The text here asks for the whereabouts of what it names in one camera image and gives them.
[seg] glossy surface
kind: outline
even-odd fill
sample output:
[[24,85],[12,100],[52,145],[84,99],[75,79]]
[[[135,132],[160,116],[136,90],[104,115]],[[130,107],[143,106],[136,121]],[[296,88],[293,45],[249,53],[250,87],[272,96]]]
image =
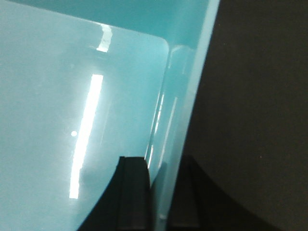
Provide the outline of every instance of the glossy surface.
[[145,156],[162,231],[218,0],[15,2],[0,0],[0,230],[75,230],[124,155]]
[[76,230],[118,157],[144,155],[168,46],[0,5],[0,230]]

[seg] plastic bin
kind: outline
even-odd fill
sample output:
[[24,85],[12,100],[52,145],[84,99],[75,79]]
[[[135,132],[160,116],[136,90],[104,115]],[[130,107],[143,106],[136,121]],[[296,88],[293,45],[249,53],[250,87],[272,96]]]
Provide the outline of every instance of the plastic bin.
[[0,0],[0,230],[74,231],[144,156],[162,231],[218,0]]

